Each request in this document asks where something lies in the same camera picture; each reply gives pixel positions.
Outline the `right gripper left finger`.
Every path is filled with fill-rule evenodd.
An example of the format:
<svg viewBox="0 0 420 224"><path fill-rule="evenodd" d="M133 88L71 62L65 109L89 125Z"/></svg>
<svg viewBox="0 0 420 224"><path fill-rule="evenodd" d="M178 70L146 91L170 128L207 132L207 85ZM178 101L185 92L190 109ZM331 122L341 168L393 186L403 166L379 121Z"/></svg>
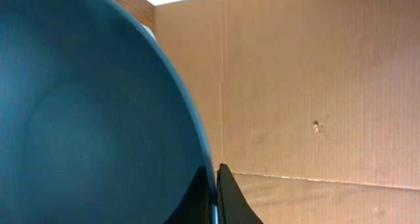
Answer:
<svg viewBox="0 0 420 224"><path fill-rule="evenodd" d="M210 190L207 171L200 166L182 200L164 224L209 224Z"/></svg>

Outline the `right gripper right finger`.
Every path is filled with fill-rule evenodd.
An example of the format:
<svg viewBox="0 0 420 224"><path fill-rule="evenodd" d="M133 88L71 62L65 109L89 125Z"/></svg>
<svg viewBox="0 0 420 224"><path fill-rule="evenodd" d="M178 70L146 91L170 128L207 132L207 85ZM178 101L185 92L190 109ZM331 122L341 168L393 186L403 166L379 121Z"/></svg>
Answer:
<svg viewBox="0 0 420 224"><path fill-rule="evenodd" d="M219 224L263 224L226 164L217 171L217 209Z"/></svg>

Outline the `dark blue plate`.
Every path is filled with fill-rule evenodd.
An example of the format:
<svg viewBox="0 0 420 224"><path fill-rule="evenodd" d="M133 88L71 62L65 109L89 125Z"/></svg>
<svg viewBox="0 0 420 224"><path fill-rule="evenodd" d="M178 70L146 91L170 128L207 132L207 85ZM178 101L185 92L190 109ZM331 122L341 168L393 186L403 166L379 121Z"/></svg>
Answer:
<svg viewBox="0 0 420 224"><path fill-rule="evenodd" d="M177 71L114 0L1 0L1 222L164 223L205 131Z"/></svg>

